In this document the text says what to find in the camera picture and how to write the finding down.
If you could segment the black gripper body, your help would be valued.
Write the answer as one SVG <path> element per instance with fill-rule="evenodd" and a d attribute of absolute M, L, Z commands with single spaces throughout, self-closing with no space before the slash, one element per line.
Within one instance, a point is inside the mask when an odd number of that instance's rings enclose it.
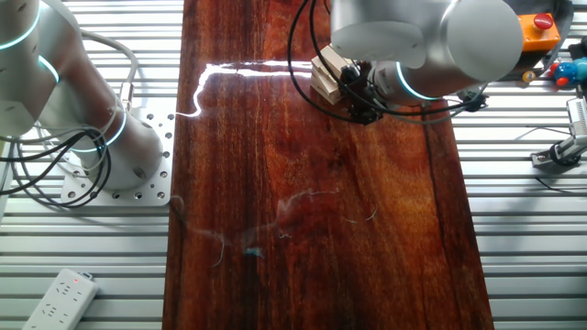
<path fill-rule="evenodd" d="M 351 115 L 363 125 L 369 125 L 379 121 L 383 117 L 382 110 L 375 102 L 375 92 L 368 81 L 368 73 L 371 69 L 369 63 L 353 63 L 360 68 L 360 79 L 362 80 L 361 97 L 352 98 Z"/>

